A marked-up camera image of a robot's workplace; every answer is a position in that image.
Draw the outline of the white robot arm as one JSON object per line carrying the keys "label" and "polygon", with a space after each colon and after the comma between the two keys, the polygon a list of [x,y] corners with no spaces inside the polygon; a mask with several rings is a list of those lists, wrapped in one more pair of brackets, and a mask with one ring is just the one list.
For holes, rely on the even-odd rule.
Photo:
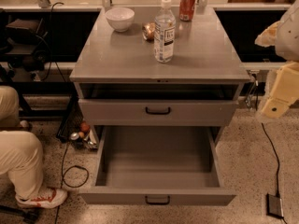
{"label": "white robot arm", "polygon": [[277,56],[286,63],[270,71],[265,95],[257,111],[260,122],[283,116],[299,99],[299,0],[295,0],[279,21],[266,28],[255,39],[260,47],[275,47]]}

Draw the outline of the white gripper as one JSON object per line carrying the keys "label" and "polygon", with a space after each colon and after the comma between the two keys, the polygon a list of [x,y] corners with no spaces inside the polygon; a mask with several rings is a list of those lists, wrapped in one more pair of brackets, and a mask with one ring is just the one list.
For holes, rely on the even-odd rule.
{"label": "white gripper", "polygon": [[272,72],[269,99],[261,113],[270,118],[281,117],[299,99],[299,62],[288,62]]}

